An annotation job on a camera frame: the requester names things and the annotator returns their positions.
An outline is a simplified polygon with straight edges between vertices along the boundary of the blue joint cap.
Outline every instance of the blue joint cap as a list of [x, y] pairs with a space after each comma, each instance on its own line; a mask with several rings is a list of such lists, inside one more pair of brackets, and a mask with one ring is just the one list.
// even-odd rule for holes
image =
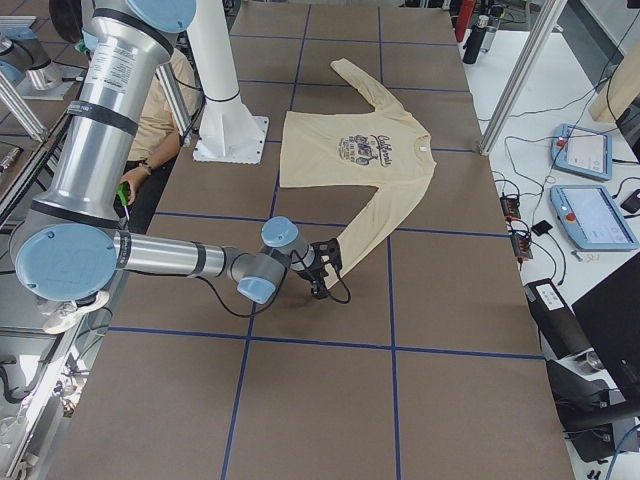
[[82, 39], [84, 40], [84, 46], [90, 51], [95, 52], [98, 48], [98, 37], [91, 35], [89, 32], [82, 30]]
[[298, 227], [286, 217], [273, 217], [262, 226], [262, 241], [267, 247], [284, 247], [296, 238]]
[[79, 300], [100, 290], [113, 276], [113, 239], [79, 223], [47, 227], [18, 250], [16, 274], [36, 295], [59, 302]]
[[143, 22], [161, 32], [184, 32], [196, 15], [196, 0], [126, 1]]
[[260, 305], [267, 303], [275, 291], [273, 283], [260, 277], [244, 277], [238, 282], [238, 292]]
[[0, 61], [0, 72], [13, 84], [20, 82], [24, 78], [24, 73], [13, 65], [3, 61]]
[[8, 28], [3, 33], [9, 40], [36, 40], [38, 38], [33, 30], [27, 27]]

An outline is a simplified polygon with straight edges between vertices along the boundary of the shirt sleeve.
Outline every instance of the shirt sleeve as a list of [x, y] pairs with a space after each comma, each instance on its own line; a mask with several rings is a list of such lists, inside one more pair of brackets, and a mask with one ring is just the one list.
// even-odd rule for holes
[[[391, 184], [378, 189], [367, 206], [338, 236], [342, 256], [342, 277], [407, 218], [422, 200], [432, 175], [433, 171], [413, 182]], [[327, 272], [329, 275], [325, 283], [327, 288], [331, 288], [337, 283], [338, 278], [333, 269], [328, 268]]]
[[358, 90], [360, 95], [362, 95], [376, 111], [404, 112], [402, 104], [396, 97], [389, 93], [389, 90], [346, 58], [334, 60], [331, 62], [331, 68], [349, 83], [349, 85]]

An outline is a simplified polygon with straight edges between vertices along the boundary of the white table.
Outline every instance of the white table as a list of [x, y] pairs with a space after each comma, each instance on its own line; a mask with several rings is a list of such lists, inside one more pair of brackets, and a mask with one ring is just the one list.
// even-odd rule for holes
[[[527, 32], [499, 31], [488, 54], [480, 54], [474, 65], [465, 65], [465, 73], [469, 82], [471, 93], [474, 97], [474, 105], [480, 120], [481, 129], [484, 131], [500, 95], [505, 87], [511, 70], [520, 55], [522, 47], [527, 39]], [[524, 111], [538, 111], [548, 108], [561, 107], [572, 100], [580, 98], [592, 88], [589, 79], [583, 72], [580, 64], [571, 52], [568, 44], [560, 33], [551, 34], [544, 50], [542, 51], [527, 83], [520, 95], [513, 114]], [[518, 185], [522, 193], [539, 193], [540, 187], [515, 174], [508, 159], [504, 139], [508, 136], [521, 137], [529, 140], [549, 137], [555, 128], [561, 123], [575, 124], [580, 119], [579, 126], [605, 131], [615, 128], [614, 124], [594, 122], [589, 115], [588, 108], [584, 110], [588, 102], [593, 101], [595, 95], [587, 95], [583, 100], [573, 103], [560, 111], [525, 115], [518, 118], [510, 118], [502, 131], [499, 141], [496, 143], [490, 155], [491, 167], [494, 171], [501, 172], [508, 180]], [[618, 131], [611, 132], [613, 136], [613, 157], [620, 160], [635, 160], [635, 156], [622, 134]], [[518, 140], [508, 140], [509, 150], [518, 171], [534, 180], [543, 183], [552, 164], [550, 153], [551, 139], [539, 143], [526, 143]], [[593, 180], [553, 170], [550, 172], [553, 178], [550, 182], [556, 184], [593, 184]], [[618, 190], [620, 182], [629, 176], [640, 176], [640, 167], [624, 164], [614, 164], [613, 178], [604, 185], [611, 194]], [[498, 192], [502, 192], [503, 182], [497, 183]], [[567, 273], [565, 281], [558, 286], [558, 290], [570, 305], [590, 290], [594, 285], [608, 276], [617, 267], [631, 258], [635, 252], [598, 252], [592, 254], [578, 253], [580, 261], [571, 252], [575, 245], [567, 237], [562, 225], [556, 218], [555, 210], [549, 200], [549, 187], [547, 183], [542, 201], [535, 211], [535, 221], [532, 221], [534, 209], [538, 198], [534, 196], [521, 197], [520, 211], [523, 220], [531, 226], [541, 220], [547, 220], [553, 229], [550, 233], [558, 241], [562, 248], [566, 262]], [[633, 190], [640, 188], [640, 182], [630, 180], [624, 185], [618, 204]], [[515, 193], [515, 188], [505, 185], [506, 193]], [[640, 237], [640, 218], [629, 220], [629, 225]], [[555, 277], [557, 284], [561, 278], [563, 262], [558, 247], [547, 235], [536, 237], [534, 240], [546, 248], [555, 258], [558, 264], [559, 274]], [[553, 272], [553, 263], [539, 248], [533, 246], [534, 259], [523, 264], [521, 277], [523, 284], [541, 278], [550, 277]], [[602, 470], [600, 476], [606, 476], [607, 465], [598, 465], [596, 462], [584, 463], [578, 457], [573, 446], [567, 442], [574, 473], [577, 479], [584, 479], [590, 470]], [[612, 480], [630, 480], [638, 478], [640, 472], [640, 454], [621, 455], [615, 466]]]

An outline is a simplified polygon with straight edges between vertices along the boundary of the touchscreen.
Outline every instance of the touchscreen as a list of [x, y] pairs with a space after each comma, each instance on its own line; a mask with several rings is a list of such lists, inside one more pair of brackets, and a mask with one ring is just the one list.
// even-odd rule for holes
[[591, 243], [630, 243], [606, 197], [597, 189], [566, 188], [563, 192]]
[[598, 173], [604, 173], [605, 143], [604, 135], [573, 129], [567, 142], [567, 163]]

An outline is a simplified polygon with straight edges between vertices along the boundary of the green object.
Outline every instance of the green object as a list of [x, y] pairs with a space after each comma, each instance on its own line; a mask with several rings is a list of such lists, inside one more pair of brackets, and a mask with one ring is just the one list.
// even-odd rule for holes
[[125, 190], [125, 183], [121, 183], [118, 187], [118, 198], [123, 207], [129, 205], [129, 199], [127, 198], [127, 191]]
[[81, 53], [81, 54], [83, 54], [83, 55], [87, 55], [87, 54], [91, 53], [91, 50], [89, 50], [89, 49], [87, 48], [87, 46], [85, 45], [84, 40], [80, 40], [78, 43], [76, 43], [76, 44], [74, 45], [74, 47], [73, 47], [73, 48], [75, 48], [75, 50], [76, 50], [77, 52], [80, 52], [80, 53]]

